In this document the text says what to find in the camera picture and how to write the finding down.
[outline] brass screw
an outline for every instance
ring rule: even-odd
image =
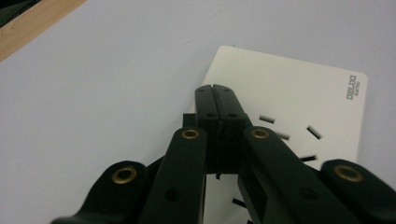
[[[194,129],[188,129],[181,133],[181,136],[186,139],[194,139],[199,136],[199,133]]]
[[[270,134],[265,131],[264,129],[255,129],[251,131],[251,135],[253,135],[255,138],[267,138],[270,136]]]
[[[126,184],[134,180],[137,171],[133,166],[125,166],[118,169],[111,178],[116,184]]]
[[[363,180],[363,175],[348,165],[337,165],[334,167],[334,171],[341,178],[351,182],[361,182]]]

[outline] white table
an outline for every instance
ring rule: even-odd
[[[89,1],[0,63],[0,223],[73,215],[117,161],[148,165],[217,48],[369,77],[359,163],[396,189],[396,2]]]

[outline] gray surface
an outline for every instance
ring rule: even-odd
[[[395,1],[89,1],[0,63],[0,223],[72,215],[167,148],[221,45],[369,77],[359,163],[396,189]]]

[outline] slot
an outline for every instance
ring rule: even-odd
[[[247,205],[244,203],[244,202],[242,202],[242,201],[239,201],[239,200],[237,200],[237,199],[233,199],[233,203],[234,204],[237,204],[237,205],[239,205],[239,206],[241,206],[241,207],[244,207],[244,208],[247,208]]]
[[[317,159],[318,159],[317,155],[314,155],[314,156],[301,157],[300,161],[315,161]]]
[[[287,135],[287,134],[285,134],[285,133],[277,133],[277,132],[276,132],[276,134],[277,134],[277,136],[278,136],[279,138],[281,138],[281,139],[283,139],[283,140],[289,141],[289,139],[290,139],[290,135]]]
[[[267,123],[272,123],[272,124],[275,123],[275,119],[264,116],[264,115],[260,115],[259,120],[262,120]]]
[[[323,136],[322,136],[317,130],[315,130],[312,126],[308,126],[306,129],[307,129],[310,133],[312,133],[312,135],[314,135],[318,140],[319,140],[320,138],[323,137]]]

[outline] wooden edge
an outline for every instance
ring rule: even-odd
[[[0,28],[0,62],[86,0],[42,0]]]

